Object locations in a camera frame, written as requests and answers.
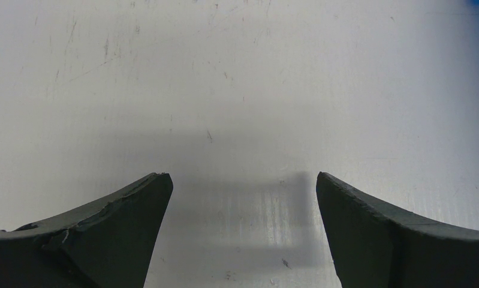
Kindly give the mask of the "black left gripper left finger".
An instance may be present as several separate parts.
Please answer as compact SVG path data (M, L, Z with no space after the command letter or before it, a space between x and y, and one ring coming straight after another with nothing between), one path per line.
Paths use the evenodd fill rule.
M167 173L12 231L0 230L0 287L143 287L173 191Z

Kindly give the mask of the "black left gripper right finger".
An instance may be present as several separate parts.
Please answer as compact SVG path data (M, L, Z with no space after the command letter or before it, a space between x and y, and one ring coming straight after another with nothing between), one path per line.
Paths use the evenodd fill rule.
M343 287L479 287L479 230L407 211L326 172L316 195Z

